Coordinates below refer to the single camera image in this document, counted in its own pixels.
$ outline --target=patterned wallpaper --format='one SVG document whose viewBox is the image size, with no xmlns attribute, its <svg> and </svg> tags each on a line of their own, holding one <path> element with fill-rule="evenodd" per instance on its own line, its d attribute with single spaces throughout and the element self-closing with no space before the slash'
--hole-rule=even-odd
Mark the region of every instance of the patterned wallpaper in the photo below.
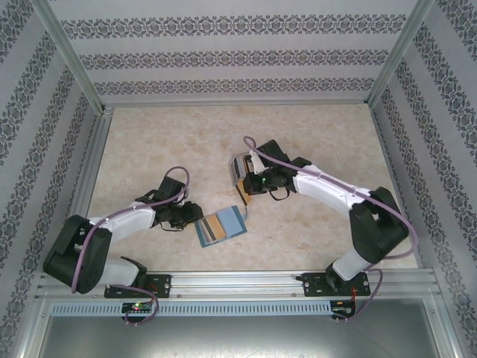
<svg viewBox="0 0 477 358">
<path fill-rule="evenodd" d="M 95 114 L 32 6 L 0 1 L 0 357 L 72 203 Z"/>
<path fill-rule="evenodd" d="M 374 108 L 422 261 L 477 356 L 477 1 L 437 1 Z"/>
<path fill-rule="evenodd" d="M 364 100 L 416 0 L 51 1 L 106 104 Z"/>
</svg>

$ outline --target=gray metal surface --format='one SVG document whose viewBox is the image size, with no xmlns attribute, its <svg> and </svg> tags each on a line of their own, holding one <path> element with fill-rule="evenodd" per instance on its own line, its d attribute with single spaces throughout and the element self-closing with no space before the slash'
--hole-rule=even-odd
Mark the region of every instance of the gray metal surface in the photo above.
<svg viewBox="0 0 477 358">
<path fill-rule="evenodd" d="M 86 153 L 83 171 L 78 180 L 78 188 L 73 196 L 73 202 L 69 211 L 70 216 L 81 215 L 86 217 L 88 215 L 89 204 L 91 203 L 92 192 L 95 189 L 96 178 L 101 165 L 101 159 L 103 158 L 113 113 L 113 108 L 104 108 L 101 118 L 96 122 L 91 144 Z"/>
<path fill-rule="evenodd" d="M 55 303 L 51 317 L 119 317 L 122 302 Z M 249 315 L 331 315 L 329 301 L 161 302 L 160 317 L 230 317 Z M 147 316 L 132 312 L 130 317 Z"/>
<path fill-rule="evenodd" d="M 376 300 L 400 298 L 430 298 L 441 292 L 434 271 L 430 268 L 386 269 Z M 150 272 L 172 276 L 171 296 L 167 301 L 287 301 L 314 300 L 303 293 L 303 284 L 296 280 L 302 271 L 202 271 L 202 272 Z M 376 272 L 368 274 L 370 288 L 378 282 Z M 72 295 L 71 288 L 43 274 L 36 301 L 84 302 L 104 300 L 104 287 L 85 295 Z"/>
<path fill-rule="evenodd" d="M 44 358 L 439 357 L 422 301 L 376 301 L 355 323 L 322 316 L 156 318 L 51 317 Z"/>
</svg>

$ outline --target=wooden block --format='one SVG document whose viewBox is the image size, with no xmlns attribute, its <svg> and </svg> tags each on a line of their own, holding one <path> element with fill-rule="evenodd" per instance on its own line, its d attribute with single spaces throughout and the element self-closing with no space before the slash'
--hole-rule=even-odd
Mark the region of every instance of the wooden block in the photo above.
<svg viewBox="0 0 477 358">
<path fill-rule="evenodd" d="M 244 179 L 241 179 L 237 182 L 236 189 L 238 191 L 238 194 L 240 195 L 241 200 L 244 202 L 245 206 L 247 206 L 248 203 L 250 203 L 250 201 L 252 200 L 252 197 L 245 192 Z"/>
</svg>

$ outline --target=beige marble floor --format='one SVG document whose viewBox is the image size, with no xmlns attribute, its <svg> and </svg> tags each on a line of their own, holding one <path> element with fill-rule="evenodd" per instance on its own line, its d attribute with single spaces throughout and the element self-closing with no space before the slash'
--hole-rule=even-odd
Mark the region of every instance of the beige marble floor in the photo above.
<svg viewBox="0 0 477 358">
<path fill-rule="evenodd" d="M 227 164 L 245 151 L 242 137 L 260 145 L 276 139 L 290 158 L 305 157 L 346 182 L 392 188 L 366 105 L 157 107 L 116 109 L 89 216 L 126 207 L 156 189 L 165 171 L 189 169 L 189 199 L 204 214 L 241 205 Z M 176 179 L 185 176 L 176 172 Z M 193 225 L 182 233 L 155 227 L 112 245 L 113 256 L 129 256 L 150 270 L 221 271 L 324 269 L 352 247 L 347 217 L 303 195 L 275 202 L 253 198 L 248 232 L 202 248 Z M 409 247 L 404 242 L 395 252 Z M 417 267 L 413 257 L 384 267 Z"/>
</svg>

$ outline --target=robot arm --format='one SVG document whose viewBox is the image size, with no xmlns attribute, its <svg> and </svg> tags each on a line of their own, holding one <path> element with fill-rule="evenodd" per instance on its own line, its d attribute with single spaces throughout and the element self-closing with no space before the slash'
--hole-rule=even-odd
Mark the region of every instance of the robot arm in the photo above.
<svg viewBox="0 0 477 358">
<path fill-rule="evenodd" d="M 257 149 L 274 159 L 311 172 L 323 173 L 317 166 L 301 157 L 290 161 L 274 140 Z M 288 193 L 311 196 L 350 218 L 353 249 L 340 256 L 326 269 L 326 281 L 335 291 L 345 286 L 359 272 L 381 261 L 408 236 L 408 228 L 398 218 L 355 195 L 359 192 L 399 212 L 392 194 L 385 188 L 379 187 L 373 191 L 358 188 L 326 174 L 332 181 L 354 189 L 354 192 L 350 192 L 319 178 L 319 175 L 308 175 L 281 166 L 259 157 L 253 151 L 250 151 L 245 160 L 251 169 L 244 179 L 244 189 L 249 195 L 271 193 L 284 187 Z"/>
<path fill-rule="evenodd" d="M 137 231 L 158 224 L 162 226 L 163 222 L 168 222 L 173 230 L 182 230 L 187 224 L 203 218 L 202 209 L 197 204 L 184 202 L 187 192 L 170 204 L 143 207 L 144 204 L 172 198 L 183 187 L 183 183 L 165 177 L 158 190 L 151 190 L 130 205 L 134 210 L 119 214 L 100 225 L 93 233 L 85 253 L 77 291 L 87 293 L 96 286 L 107 284 L 143 288 L 147 269 L 126 257 L 108 259 L 110 244 Z M 102 219 L 104 217 L 85 219 L 78 215 L 68 218 L 43 263 L 43 271 L 71 286 L 86 235 Z"/>
</svg>

